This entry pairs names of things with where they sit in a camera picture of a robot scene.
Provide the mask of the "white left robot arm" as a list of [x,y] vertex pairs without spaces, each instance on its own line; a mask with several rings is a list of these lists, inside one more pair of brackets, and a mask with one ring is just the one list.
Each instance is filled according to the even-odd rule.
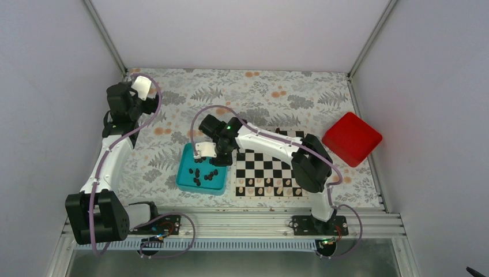
[[159,97],[149,97],[152,81],[138,76],[107,88],[109,110],[103,119],[102,145],[86,184],[65,200],[72,232],[79,245],[122,241],[130,217],[114,189],[137,142],[143,114],[159,112]]

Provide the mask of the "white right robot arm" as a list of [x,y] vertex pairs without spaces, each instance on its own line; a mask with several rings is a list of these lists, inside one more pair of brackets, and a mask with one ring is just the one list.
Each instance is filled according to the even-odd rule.
[[332,159],[318,137],[290,137],[261,129],[238,117],[228,122],[207,115],[198,127],[211,139],[194,145],[194,157],[210,158],[218,167],[233,164],[232,153],[252,150],[267,154],[289,165],[299,187],[310,194],[312,226],[326,235],[334,228],[337,212],[330,202],[327,180],[333,172]]

